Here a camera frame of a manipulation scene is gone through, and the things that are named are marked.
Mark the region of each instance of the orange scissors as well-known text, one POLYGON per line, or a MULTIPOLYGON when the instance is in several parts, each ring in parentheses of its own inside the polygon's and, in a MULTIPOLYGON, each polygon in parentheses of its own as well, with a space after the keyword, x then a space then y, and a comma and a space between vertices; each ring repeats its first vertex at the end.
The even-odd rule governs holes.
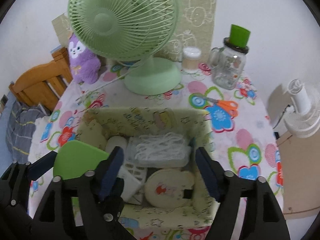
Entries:
POLYGON ((232 118, 238 116, 238 103, 235 101, 217 100, 217 99, 207 98, 203 95, 197 95, 197 96, 213 103, 214 105, 220 106, 225 111, 227 111, 227 113, 230 114, 232 118))

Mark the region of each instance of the scissors handle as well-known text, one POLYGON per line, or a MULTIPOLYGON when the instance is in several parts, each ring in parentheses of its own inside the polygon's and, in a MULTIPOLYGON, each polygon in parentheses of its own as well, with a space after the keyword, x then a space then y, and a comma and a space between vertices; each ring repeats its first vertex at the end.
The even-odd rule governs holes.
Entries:
POLYGON ((218 100, 217 106, 220 106, 228 112, 232 117, 238 116, 238 103, 235 101, 222 101, 218 100))

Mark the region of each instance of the fan power cord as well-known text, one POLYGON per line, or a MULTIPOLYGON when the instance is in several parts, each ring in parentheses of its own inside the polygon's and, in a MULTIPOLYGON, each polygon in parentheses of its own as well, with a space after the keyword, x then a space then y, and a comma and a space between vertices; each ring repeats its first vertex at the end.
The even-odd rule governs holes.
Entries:
POLYGON ((279 125, 279 123, 281 122, 281 120, 282 120, 282 118, 283 118, 283 116, 284 116, 285 112, 287 111, 287 109, 288 109, 290 106, 291 106, 291 105, 287 105, 287 106, 285 107, 285 109, 283 110, 283 112, 282 112, 282 114, 281 114, 281 116, 280 116, 280 118, 279 118, 278 122, 277 122, 277 123, 276 123, 276 125, 273 127, 273 129, 274 129, 274 128, 276 128, 276 127, 279 125))

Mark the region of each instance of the green desk fan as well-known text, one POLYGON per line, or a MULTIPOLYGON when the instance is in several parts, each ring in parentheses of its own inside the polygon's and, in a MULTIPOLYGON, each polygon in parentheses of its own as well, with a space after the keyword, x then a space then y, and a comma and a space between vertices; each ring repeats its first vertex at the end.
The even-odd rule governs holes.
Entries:
POLYGON ((94 53, 139 60, 124 83, 142 95, 167 92, 181 80, 173 62, 153 57, 172 36, 178 14, 177 0, 69 0, 68 5, 76 36, 94 53))

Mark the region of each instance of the glass jar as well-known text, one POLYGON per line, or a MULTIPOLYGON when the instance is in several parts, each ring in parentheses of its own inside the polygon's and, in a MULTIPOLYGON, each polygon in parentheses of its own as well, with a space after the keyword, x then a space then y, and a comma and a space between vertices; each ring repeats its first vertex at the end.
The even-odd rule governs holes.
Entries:
POLYGON ((231 44, 229 38, 224 39, 224 47, 213 48, 208 59, 213 82, 224 89, 234 89, 243 71, 248 51, 247 46, 240 48, 231 44))

